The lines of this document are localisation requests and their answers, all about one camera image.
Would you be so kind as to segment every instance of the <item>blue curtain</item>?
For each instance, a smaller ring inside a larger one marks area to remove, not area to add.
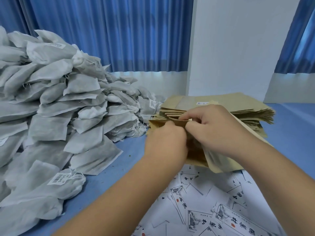
[[[187,71],[193,0],[21,0],[49,30],[112,71]]]
[[[0,0],[0,25],[7,32],[30,34],[19,0]]]
[[[300,0],[275,73],[315,73],[315,0]]]

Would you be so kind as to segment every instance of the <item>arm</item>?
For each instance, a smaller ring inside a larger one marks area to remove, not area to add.
[[[198,107],[180,119],[209,149],[237,161],[254,178],[288,235],[315,232],[315,181],[272,146],[247,131],[220,105]]]
[[[183,167],[187,157],[186,137],[185,130],[173,122],[156,129],[147,137],[143,158],[54,235],[131,235]]]

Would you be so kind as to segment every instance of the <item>forearm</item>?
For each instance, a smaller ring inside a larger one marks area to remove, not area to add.
[[[143,157],[102,196],[55,235],[131,235],[141,218],[177,173],[158,158]]]
[[[261,141],[254,141],[236,160],[254,178],[288,235],[313,234],[315,181],[312,178]]]

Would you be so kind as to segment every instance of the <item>stack of paper bags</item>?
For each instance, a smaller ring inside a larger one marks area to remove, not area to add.
[[[154,129],[163,126],[168,120],[173,121],[177,126],[185,127],[187,121],[180,121],[178,117],[189,109],[208,104],[224,106],[248,131],[268,143],[263,138],[266,134],[259,121],[262,120],[271,124],[275,114],[274,110],[242,93],[199,97],[171,96],[162,104],[160,113],[149,121],[151,129],[147,134],[149,135]],[[214,173],[243,169],[231,158],[206,149],[190,134],[187,144],[189,149],[187,164],[209,167]]]

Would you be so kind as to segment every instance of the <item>blue table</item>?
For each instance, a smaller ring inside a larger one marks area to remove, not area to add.
[[[262,122],[267,140],[287,158],[315,179],[315,104],[268,104],[276,111],[273,125]],[[51,235],[69,219],[92,203],[142,157],[145,136],[127,138],[117,146],[124,152],[98,176],[87,176],[83,190],[64,203],[64,215],[42,220],[23,236]]]

